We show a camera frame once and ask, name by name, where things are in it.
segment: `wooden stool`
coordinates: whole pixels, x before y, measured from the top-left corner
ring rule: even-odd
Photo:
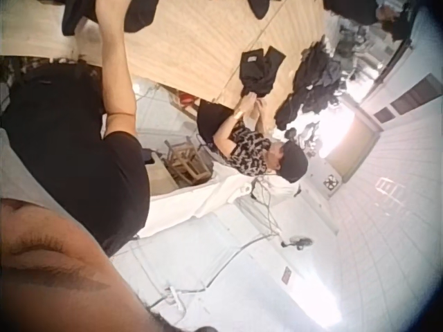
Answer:
[[[166,140],[165,144],[169,148],[165,163],[173,177],[191,186],[205,183],[210,179],[212,173],[189,136],[184,143],[171,145]]]

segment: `pile of clothes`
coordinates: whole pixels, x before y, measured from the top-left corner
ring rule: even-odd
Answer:
[[[271,92],[278,69],[286,55],[270,46],[266,54],[263,48],[242,53],[240,80],[243,83],[242,97],[250,92],[259,98]]]
[[[324,38],[302,53],[302,63],[293,79],[290,93],[275,114],[279,130],[286,130],[301,109],[303,113],[319,114],[329,105],[337,105],[337,94],[346,90],[341,79],[340,63],[334,61],[326,51]]]

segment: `black and white patterned shirt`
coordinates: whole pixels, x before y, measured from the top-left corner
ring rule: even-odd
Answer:
[[[225,157],[216,146],[213,147],[229,166],[247,176],[259,176],[266,173],[263,150],[269,150],[270,140],[261,133],[246,128],[243,120],[235,125],[229,139],[237,145],[229,157]]]

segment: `black pants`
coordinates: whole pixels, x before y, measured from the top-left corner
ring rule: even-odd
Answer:
[[[202,100],[197,112],[197,128],[201,138],[209,147],[214,145],[217,130],[233,114],[233,110],[221,104],[213,104]]]

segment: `eyebrow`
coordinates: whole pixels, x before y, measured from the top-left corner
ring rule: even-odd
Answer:
[[[89,279],[80,273],[80,269],[66,270],[53,266],[37,267],[1,267],[2,279],[9,283],[35,286],[64,288],[72,291],[103,291],[110,286]]]

